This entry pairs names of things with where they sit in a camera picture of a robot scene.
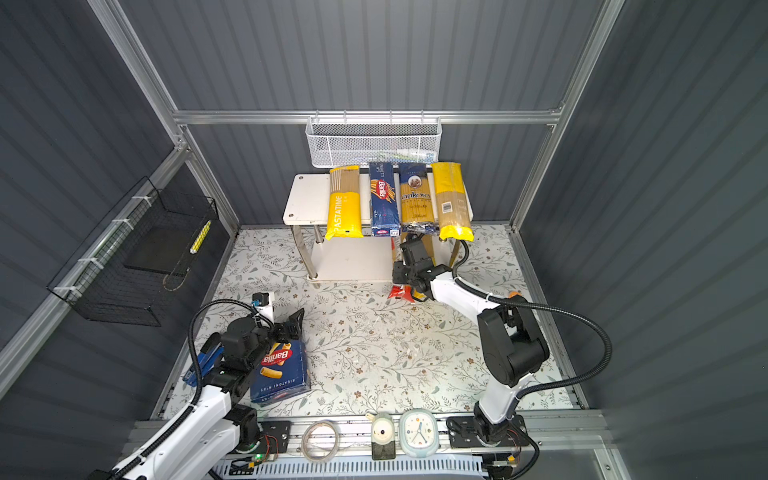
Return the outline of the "red-ended spaghetti bag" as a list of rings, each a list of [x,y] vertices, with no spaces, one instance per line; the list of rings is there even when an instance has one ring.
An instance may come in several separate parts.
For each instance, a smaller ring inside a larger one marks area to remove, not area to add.
[[[399,242],[399,238],[391,238],[392,260],[394,262],[400,261],[402,259],[402,255],[399,250]],[[388,298],[404,300],[410,303],[425,302],[427,300],[424,294],[415,291],[410,285],[399,284],[393,284]]]

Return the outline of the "yellow Pastatime spaghetti bag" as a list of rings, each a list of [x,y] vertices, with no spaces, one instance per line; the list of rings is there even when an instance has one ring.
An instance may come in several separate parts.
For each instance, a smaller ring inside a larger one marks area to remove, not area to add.
[[[462,252],[460,242],[453,238],[442,241],[436,235],[425,235],[422,243],[434,265],[443,264],[452,268]]]
[[[330,196],[326,240],[362,238],[360,170],[356,165],[330,171]]]

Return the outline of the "blue Barilla rigatoni box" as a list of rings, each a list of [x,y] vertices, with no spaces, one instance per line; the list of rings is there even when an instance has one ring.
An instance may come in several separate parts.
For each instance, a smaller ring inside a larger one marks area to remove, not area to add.
[[[308,393],[311,389],[305,344],[301,340],[274,343],[256,369],[250,400],[268,406]]]

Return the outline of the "dark blue spaghetti bag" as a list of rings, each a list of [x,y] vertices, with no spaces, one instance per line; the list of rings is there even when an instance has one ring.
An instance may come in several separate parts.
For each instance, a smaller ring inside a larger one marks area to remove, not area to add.
[[[427,169],[424,164],[398,166],[401,224],[407,232],[432,235],[437,232]]]

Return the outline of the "yellow spaghetti bag with barcode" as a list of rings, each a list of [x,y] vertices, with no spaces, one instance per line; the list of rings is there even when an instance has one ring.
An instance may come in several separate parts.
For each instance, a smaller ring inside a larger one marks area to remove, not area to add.
[[[455,162],[438,162],[431,167],[440,239],[473,242],[474,232],[471,228],[461,165]]]

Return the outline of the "blue Barilla spaghetti box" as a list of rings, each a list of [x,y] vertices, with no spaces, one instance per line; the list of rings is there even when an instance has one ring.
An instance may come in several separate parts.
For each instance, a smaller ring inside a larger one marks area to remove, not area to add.
[[[371,228],[376,237],[400,235],[394,168],[389,162],[369,164]]]

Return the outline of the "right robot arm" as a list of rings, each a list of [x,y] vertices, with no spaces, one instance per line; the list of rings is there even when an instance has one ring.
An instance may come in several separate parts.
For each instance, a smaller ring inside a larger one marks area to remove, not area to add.
[[[481,353],[490,372],[486,389],[473,410],[471,430],[483,445],[495,445],[513,429],[513,418],[528,395],[585,382],[604,371],[613,355],[608,333],[583,315],[546,304],[531,303],[520,295],[500,297],[462,279],[458,273],[464,259],[449,267],[437,265],[428,254],[420,234],[408,234],[400,244],[402,259],[393,266],[393,280],[409,286],[428,301],[446,305],[473,320],[478,328]],[[549,344],[534,313],[569,317],[591,329],[600,338],[603,353],[595,366],[584,373],[543,384],[534,374],[550,358]]]

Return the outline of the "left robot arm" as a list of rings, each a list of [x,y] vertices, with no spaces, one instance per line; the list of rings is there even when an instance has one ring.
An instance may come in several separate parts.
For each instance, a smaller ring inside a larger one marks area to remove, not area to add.
[[[202,372],[195,348],[195,324],[215,305],[242,307],[247,314],[232,321],[220,344],[222,356]],[[199,479],[228,453],[248,454],[260,446],[278,454],[279,443],[263,432],[257,411],[240,403],[276,343],[302,337],[305,310],[281,322],[263,315],[253,303],[235,299],[207,302],[192,316],[187,347],[196,387],[191,400],[132,455],[109,470],[94,470],[90,479]]]

